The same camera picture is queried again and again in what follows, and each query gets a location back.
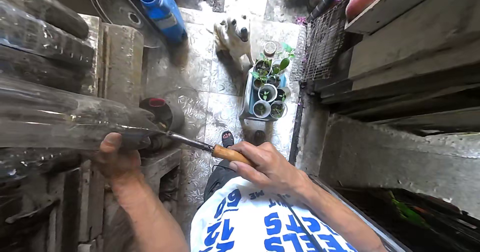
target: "plant stand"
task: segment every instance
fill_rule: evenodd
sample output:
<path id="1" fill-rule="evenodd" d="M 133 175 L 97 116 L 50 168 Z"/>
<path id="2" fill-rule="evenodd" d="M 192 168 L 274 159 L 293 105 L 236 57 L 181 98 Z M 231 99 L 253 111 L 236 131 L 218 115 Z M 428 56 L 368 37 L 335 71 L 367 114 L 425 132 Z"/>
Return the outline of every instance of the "plant stand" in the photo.
<path id="1" fill-rule="evenodd" d="M 258 101 L 257 92 L 253 88 L 254 77 L 250 72 L 253 71 L 253 67 L 248 71 L 247 84 L 245 85 L 245 94 L 243 96 L 243 105 L 241 108 L 241 113 L 239 114 L 240 119 L 248 119 L 254 121 L 262 122 L 273 122 L 278 119 L 275 119 L 271 116 L 265 118 L 258 118 L 254 115 L 254 104 Z M 286 78 L 285 74 L 280 76 L 280 85 L 279 88 L 285 87 Z"/>

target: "blue plastic jug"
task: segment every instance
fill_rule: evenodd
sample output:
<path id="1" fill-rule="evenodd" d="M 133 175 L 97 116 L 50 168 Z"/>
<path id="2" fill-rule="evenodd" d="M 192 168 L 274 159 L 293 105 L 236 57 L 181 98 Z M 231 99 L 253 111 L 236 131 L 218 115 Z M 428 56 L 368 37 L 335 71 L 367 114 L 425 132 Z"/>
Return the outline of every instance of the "blue plastic jug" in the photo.
<path id="1" fill-rule="evenodd" d="M 167 40 L 180 43 L 187 37 L 185 23 L 175 0 L 140 0 L 148 17 L 165 34 Z"/>

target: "wire mesh cage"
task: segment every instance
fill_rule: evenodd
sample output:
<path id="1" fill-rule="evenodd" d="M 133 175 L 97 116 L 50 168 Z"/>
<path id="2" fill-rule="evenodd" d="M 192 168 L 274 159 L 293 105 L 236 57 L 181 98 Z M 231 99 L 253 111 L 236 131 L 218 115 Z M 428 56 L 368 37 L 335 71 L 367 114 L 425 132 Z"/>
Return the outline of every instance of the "wire mesh cage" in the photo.
<path id="1" fill-rule="evenodd" d="M 307 82 L 332 75 L 333 60 L 344 44 L 347 4 L 348 0 L 342 0 L 313 22 L 304 23 L 293 62 L 296 80 Z"/>

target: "hand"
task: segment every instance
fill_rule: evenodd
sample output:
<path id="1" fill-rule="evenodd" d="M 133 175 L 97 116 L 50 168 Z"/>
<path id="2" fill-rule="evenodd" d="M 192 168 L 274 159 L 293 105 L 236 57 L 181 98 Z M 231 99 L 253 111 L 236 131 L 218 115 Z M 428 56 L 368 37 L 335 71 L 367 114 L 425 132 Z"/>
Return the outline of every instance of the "hand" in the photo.
<path id="1" fill-rule="evenodd" d="M 257 147 L 242 141 L 230 149 L 241 153 L 258 166 L 253 168 L 239 161 L 231 161 L 229 168 L 261 189 L 299 197 L 312 184 L 305 172 L 290 164 L 269 142 Z"/>
<path id="2" fill-rule="evenodd" d="M 140 154 L 138 151 L 121 150 L 122 135 L 110 133 L 100 144 L 100 150 L 92 161 L 99 167 L 103 176 L 110 182 L 129 178 L 140 172 Z"/>

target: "right hand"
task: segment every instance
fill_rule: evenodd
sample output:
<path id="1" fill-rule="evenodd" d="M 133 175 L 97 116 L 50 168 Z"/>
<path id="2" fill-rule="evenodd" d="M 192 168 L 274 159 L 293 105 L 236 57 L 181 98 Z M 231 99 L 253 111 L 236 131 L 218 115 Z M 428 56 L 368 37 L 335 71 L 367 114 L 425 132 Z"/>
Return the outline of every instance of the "right hand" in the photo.
<path id="1" fill-rule="evenodd" d="M 312 184 L 305 172 L 290 164 L 269 142 L 255 146 L 242 141 L 229 149 L 241 153 L 257 165 L 253 168 L 239 161 L 231 161 L 228 167 L 258 188 L 299 197 Z"/>

